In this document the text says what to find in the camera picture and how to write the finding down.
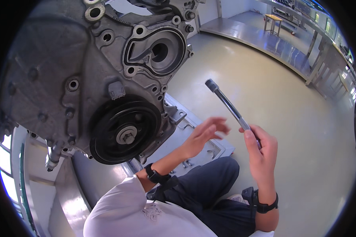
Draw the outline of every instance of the wall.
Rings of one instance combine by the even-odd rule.
[[[229,18],[237,14],[249,11],[248,1],[244,0],[223,0],[222,17]]]
[[[205,4],[200,3],[197,9],[201,25],[219,17],[216,0],[207,0]]]
[[[269,13],[267,13],[267,10],[268,10],[267,6],[270,6],[270,5],[268,5],[266,3],[258,2],[255,0],[245,0],[245,1],[247,2],[249,11],[257,10],[260,12],[260,14],[270,14],[270,11],[269,11]]]

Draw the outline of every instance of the right hand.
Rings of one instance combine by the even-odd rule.
[[[278,150],[277,139],[257,125],[250,124],[250,127],[252,130],[244,131],[240,128],[239,132],[244,133],[252,177],[256,180],[259,188],[274,187],[274,168]],[[262,148],[260,150],[257,146],[255,134],[261,141]]]

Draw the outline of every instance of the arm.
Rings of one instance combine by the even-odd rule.
[[[274,183],[274,168],[277,159],[277,139],[269,135],[265,130],[256,125],[250,125],[251,130],[244,133],[245,144],[249,153],[249,166],[251,174],[258,186],[258,201],[271,205],[276,200],[276,188]],[[256,137],[261,140],[261,150],[257,147]],[[269,232],[275,230],[278,225],[279,212],[273,209],[265,214],[256,213],[256,230]]]
[[[228,134],[230,129],[225,124],[225,121],[226,119],[221,117],[208,118],[194,129],[189,138],[180,147],[173,150],[164,158],[153,163],[151,169],[157,171],[160,175],[170,173],[170,171],[177,167],[181,162],[199,154],[208,140],[214,138],[222,139],[215,134],[216,131]],[[145,192],[150,191],[156,185],[149,181],[145,169],[140,170],[136,175],[144,187]]]

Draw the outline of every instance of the black wrist strap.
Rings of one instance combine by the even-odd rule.
[[[169,174],[160,175],[159,173],[157,173],[157,171],[152,170],[152,164],[153,163],[145,166],[145,170],[148,174],[148,179],[153,183],[160,183],[161,185],[165,184],[171,178],[171,176]]]
[[[262,214],[265,214],[266,212],[271,211],[274,208],[277,209],[278,208],[278,194],[276,193],[276,200],[273,204],[268,205],[268,204],[262,204],[262,203],[258,202],[256,204],[256,206],[257,206],[257,212],[262,213]]]

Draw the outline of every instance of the metal bracket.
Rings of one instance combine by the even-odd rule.
[[[114,82],[108,85],[108,92],[111,99],[114,101],[120,97],[125,96],[125,89],[121,82]]]

